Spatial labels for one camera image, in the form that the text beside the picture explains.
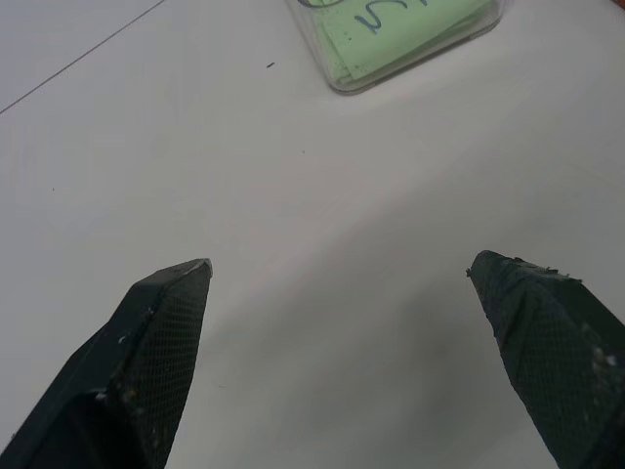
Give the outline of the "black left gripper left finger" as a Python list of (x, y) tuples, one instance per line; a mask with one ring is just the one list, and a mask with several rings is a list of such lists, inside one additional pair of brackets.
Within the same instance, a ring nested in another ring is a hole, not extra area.
[(65, 362), (1, 453), (4, 468), (162, 468), (188, 399), (212, 265), (136, 282)]

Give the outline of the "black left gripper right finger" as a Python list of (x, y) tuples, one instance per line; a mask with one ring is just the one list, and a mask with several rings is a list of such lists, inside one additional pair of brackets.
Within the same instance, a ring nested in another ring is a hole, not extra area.
[(623, 323), (581, 280), (518, 257), (484, 250), (467, 276), (558, 466), (623, 467)]

